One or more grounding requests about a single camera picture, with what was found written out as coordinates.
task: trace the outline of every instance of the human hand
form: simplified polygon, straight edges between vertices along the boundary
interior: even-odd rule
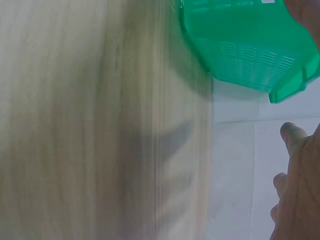
[[[320,51],[320,0],[284,0],[293,18],[312,35]]]
[[[312,136],[293,123],[281,130],[290,160],[288,173],[273,179],[279,204],[271,210],[270,240],[320,239],[320,125]]]

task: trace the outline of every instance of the green basket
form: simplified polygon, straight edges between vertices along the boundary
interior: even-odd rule
[[[317,47],[283,0],[181,0],[180,24],[216,79],[267,92],[271,103],[320,76]]]

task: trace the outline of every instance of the tile grout line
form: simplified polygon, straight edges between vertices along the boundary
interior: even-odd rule
[[[252,184],[252,197],[251,197],[251,216],[250,216],[250,231],[249,239],[252,240],[253,219],[254,219],[254,204],[255,204],[255,181],[256,178],[256,123],[253,123],[253,184]]]
[[[269,119],[254,119],[254,120],[239,120],[239,121],[217,121],[213,122],[213,124],[241,124],[241,123],[263,123],[269,121],[286,121],[288,119],[294,120],[304,120],[304,119],[320,119],[319,115],[313,116],[302,116],[302,117],[280,117],[280,118],[269,118]]]

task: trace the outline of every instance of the white tile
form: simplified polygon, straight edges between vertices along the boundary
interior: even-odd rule
[[[261,92],[219,80],[214,80],[213,83],[213,121],[215,123],[259,119]]]
[[[247,122],[320,117],[320,79],[287,100],[271,104],[267,93],[214,80],[213,113],[215,123]]]
[[[289,156],[280,136],[285,122],[293,122],[312,134],[320,118],[261,121],[255,123],[254,194],[251,240],[268,240],[274,229],[270,210],[278,203],[273,178],[287,172]]]
[[[249,240],[254,183],[254,123],[217,123],[207,240]]]
[[[320,78],[310,83],[306,90],[287,100],[271,104],[267,95],[260,98],[259,119],[296,119],[320,117]]]

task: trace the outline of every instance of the wooden surface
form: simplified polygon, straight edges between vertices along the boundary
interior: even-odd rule
[[[200,239],[211,83],[177,10],[0,0],[0,239]]]

